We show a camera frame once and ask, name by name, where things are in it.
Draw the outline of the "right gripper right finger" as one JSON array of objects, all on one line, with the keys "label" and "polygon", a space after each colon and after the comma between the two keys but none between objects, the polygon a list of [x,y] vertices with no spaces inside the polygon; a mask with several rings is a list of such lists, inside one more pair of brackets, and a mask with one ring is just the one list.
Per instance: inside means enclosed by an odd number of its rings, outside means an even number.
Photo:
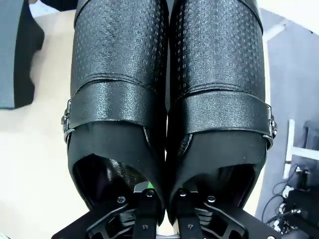
[{"label": "right gripper right finger", "polygon": [[281,235],[246,211],[214,196],[180,189],[174,219],[181,239],[279,239]]}]

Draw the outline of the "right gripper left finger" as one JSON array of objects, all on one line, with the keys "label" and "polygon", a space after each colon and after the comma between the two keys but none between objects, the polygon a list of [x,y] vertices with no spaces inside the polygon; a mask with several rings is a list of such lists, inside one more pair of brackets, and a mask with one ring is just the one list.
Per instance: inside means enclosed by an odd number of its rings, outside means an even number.
[{"label": "right gripper left finger", "polygon": [[53,239],[155,239],[160,199],[153,188],[117,195],[52,236]]}]

